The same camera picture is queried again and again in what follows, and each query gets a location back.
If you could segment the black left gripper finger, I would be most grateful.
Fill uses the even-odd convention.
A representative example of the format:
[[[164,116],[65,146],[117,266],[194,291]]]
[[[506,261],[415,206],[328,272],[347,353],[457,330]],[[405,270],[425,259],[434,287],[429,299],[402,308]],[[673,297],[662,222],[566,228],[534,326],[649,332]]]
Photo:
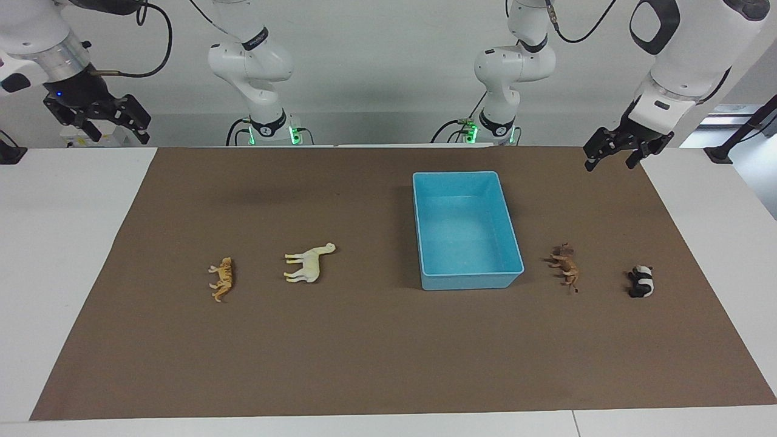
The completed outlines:
[[[625,160],[628,169],[635,169],[636,166],[650,155],[657,155],[663,151],[665,144],[663,142],[645,142],[635,149]]]
[[[586,155],[586,171],[593,172],[600,160],[618,153],[625,143],[625,132],[608,130],[605,127],[597,128],[583,146]]]

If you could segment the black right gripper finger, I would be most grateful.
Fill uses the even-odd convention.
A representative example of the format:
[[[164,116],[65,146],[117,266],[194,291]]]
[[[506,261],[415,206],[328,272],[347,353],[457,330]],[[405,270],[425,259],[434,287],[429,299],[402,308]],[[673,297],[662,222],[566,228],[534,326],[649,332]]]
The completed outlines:
[[[63,141],[66,144],[99,144],[103,137],[92,121],[74,121],[63,125]]]
[[[147,133],[152,116],[145,110],[141,103],[131,94],[114,99],[113,122],[117,126],[127,128],[138,141],[145,146],[150,140]]]

